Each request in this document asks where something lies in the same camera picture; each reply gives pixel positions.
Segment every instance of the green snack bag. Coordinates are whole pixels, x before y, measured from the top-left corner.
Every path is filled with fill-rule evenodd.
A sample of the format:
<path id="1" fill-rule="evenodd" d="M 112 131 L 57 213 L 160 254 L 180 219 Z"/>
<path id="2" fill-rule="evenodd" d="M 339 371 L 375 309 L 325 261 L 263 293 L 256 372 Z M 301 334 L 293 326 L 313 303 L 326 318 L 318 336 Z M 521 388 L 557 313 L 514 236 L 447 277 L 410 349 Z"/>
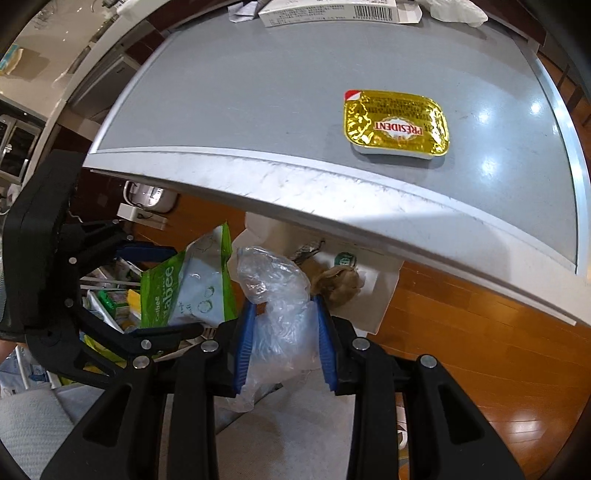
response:
<path id="1" fill-rule="evenodd" d="M 124 320 L 129 316 L 127 290 L 99 290 L 96 297 L 113 320 Z"/>
<path id="2" fill-rule="evenodd" d="M 232 255 L 224 223 L 142 275 L 143 328 L 200 322 L 217 327 L 236 318 L 226 264 Z"/>

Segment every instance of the white paper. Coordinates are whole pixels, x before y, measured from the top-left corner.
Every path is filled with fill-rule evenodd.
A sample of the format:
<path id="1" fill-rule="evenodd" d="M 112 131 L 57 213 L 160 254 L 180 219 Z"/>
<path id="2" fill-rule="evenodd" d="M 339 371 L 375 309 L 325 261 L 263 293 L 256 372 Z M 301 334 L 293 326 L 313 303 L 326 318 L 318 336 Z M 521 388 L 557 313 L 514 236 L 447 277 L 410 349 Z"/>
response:
<path id="1" fill-rule="evenodd" d="M 230 22 L 238 23 L 256 18 L 256 15 L 267 3 L 269 0 L 256 0 L 248 2 L 246 5 L 243 2 L 230 5 L 228 7 Z"/>

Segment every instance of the black gripper frame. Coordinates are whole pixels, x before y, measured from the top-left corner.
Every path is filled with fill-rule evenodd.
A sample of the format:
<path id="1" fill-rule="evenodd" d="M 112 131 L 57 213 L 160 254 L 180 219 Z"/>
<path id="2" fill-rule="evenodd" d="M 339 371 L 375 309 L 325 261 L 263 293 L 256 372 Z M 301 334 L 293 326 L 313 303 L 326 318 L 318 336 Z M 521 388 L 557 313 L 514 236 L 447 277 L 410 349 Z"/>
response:
<path id="1" fill-rule="evenodd" d="M 124 335 L 86 311 L 78 279 L 112 259 L 128 240 L 112 222 L 63 225 L 82 160 L 79 154 L 52 152 L 13 205 L 4 229 L 9 300 L 0 336 L 26 341 L 49 371 L 105 390 L 41 480 L 156 480 L 169 394 L 174 401 L 170 430 L 164 432 L 167 479 L 217 480 L 213 397 L 234 397 L 239 390 L 238 350 L 255 307 L 247 302 L 240 318 L 219 326 L 214 351 L 195 346 L 161 362 L 153 357 L 175 351 L 182 339 L 199 336 L 203 328 L 193 324 Z M 368 348 L 356 349 L 351 324 L 331 317 L 319 297 L 316 302 L 333 351 L 335 394 L 356 395 L 348 480 L 397 478 L 397 391 L 405 399 L 412 480 L 524 478 L 440 363 L 425 356 L 416 361 L 390 356 L 370 340 Z M 121 357 L 125 367 L 85 345 L 80 332 Z M 142 345 L 142 340 L 150 342 Z M 95 371 L 85 369 L 89 365 Z M 28 480 L 2 443 L 0 478 Z"/>

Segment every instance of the president butter packet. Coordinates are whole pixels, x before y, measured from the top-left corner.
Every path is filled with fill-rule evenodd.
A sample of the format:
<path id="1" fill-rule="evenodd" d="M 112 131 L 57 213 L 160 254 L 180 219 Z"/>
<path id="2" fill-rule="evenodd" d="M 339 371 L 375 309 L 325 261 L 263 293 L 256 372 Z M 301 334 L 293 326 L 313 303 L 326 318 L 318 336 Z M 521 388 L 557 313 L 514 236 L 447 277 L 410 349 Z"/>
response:
<path id="1" fill-rule="evenodd" d="M 361 153 L 433 158 L 445 155 L 449 131 L 441 107 L 410 93 L 349 90 L 345 136 Z"/>

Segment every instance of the white box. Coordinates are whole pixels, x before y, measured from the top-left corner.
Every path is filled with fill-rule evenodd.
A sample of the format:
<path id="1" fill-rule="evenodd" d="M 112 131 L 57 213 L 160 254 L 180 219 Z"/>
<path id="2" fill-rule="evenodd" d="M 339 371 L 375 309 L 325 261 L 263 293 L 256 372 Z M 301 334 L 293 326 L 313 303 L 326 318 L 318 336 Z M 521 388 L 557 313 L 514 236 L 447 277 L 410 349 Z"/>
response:
<path id="1" fill-rule="evenodd" d="M 321 20 L 418 23 L 421 8 L 396 0 L 271 0 L 259 12 L 266 27 Z"/>
<path id="2" fill-rule="evenodd" d="M 168 219 L 166 217 L 156 215 L 153 212 L 147 212 L 144 209 L 130 205 L 129 203 L 120 203 L 117 216 L 130 220 L 131 222 L 140 223 L 141 225 L 164 230 Z"/>
<path id="3" fill-rule="evenodd" d="M 240 247 L 256 245 L 278 255 L 290 257 L 302 245 L 324 239 L 326 243 L 322 251 L 313 257 L 314 260 L 328 269 L 334 265 L 337 254 L 351 253 L 357 257 L 355 268 L 364 282 L 361 291 L 353 299 L 342 307 L 333 309 L 331 314 L 349 320 L 359 330 L 378 333 L 398 283 L 402 259 L 255 213 L 246 214 L 245 226 L 246 229 L 232 242 L 234 253 L 228 262 L 232 280 L 238 280 L 236 250 Z"/>

